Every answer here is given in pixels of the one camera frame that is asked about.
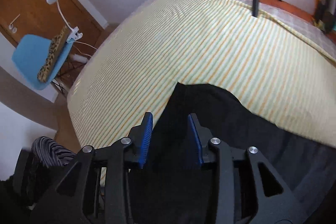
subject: mattress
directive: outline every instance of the mattress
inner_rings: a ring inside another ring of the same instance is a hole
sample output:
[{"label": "mattress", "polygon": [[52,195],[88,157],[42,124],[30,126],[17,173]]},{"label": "mattress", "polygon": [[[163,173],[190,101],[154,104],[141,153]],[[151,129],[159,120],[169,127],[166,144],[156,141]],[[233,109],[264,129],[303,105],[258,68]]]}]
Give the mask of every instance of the mattress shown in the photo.
[{"label": "mattress", "polygon": [[212,84],[251,112],[336,147],[336,60],[282,21],[238,0],[153,0],[98,49],[68,95],[82,146],[154,125],[177,83]]}]

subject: wooden door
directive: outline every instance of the wooden door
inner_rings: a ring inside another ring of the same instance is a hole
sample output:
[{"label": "wooden door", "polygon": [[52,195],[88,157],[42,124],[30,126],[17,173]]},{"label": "wooden door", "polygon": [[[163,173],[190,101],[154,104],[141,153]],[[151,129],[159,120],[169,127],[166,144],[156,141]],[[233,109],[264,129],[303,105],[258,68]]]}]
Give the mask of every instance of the wooden door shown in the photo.
[{"label": "wooden door", "polygon": [[[97,24],[88,18],[87,12],[80,10],[72,0],[58,1],[70,26],[78,26],[83,33],[80,41],[94,46],[102,28],[97,27]],[[12,33],[8,26],[18,14],[20,17],[14,22],[17,32]],[[51,39],[60,32],[65,23],[58,12],[57,5],[49,5],[46,0],[0,0],[0,25],[15,42],[19,43],[26,34]],[[94,49],[89,46],[82,44],[76,44],[76,46],[82,52],[88,54],[94,52]]]}]

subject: white cylindrical object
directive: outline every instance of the white cylindrical object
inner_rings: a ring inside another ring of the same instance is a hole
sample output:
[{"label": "white cylindrical object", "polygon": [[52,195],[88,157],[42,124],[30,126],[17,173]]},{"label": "white cylindrical object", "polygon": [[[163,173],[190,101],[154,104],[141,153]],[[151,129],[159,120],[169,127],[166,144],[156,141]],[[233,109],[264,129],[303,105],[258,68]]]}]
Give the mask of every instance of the white cylindrical object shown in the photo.
[{"label": "white cylindrical object", "polygon": [[77,62],[81,62],[83,64],[86,64],[88,59],[84,56],[78,55],[78,54],[70,54],[70,57],[72,60],[77,61]]}]

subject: bed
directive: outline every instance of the bed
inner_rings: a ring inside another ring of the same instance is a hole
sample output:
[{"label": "bed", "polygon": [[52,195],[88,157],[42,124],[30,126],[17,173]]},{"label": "bed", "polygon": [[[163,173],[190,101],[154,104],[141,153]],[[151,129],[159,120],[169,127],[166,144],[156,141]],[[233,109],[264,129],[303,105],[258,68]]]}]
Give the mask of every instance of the bed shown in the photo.
[{"label": "bed", "polygon": [[258,18],[250,8],[249,0],[148,0],[139,7],[69,92],[80,145],[111,145],[146,111],[155,125],[181,83],[226,89],[277,127],[336,147],[335,44],[291,5],[261,0]]}]

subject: black fabric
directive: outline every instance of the black fabric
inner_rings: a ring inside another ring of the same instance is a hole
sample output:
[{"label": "black fabric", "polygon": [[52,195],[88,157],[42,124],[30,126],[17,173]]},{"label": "black fabric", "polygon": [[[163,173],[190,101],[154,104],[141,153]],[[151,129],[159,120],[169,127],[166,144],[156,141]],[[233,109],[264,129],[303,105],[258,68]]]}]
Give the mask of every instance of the black fabric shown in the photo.
[{"label": "black fabric", "polygon": [[336,150],[282,130],[252,114],[230,92],[212,85],[177,84],[153,129],[147,164],[131,171],[136,223],[204,223],[210,171],[181,170],[187,115],[231,147],[256,146],[276,168],[308,215],[336,179]]}]

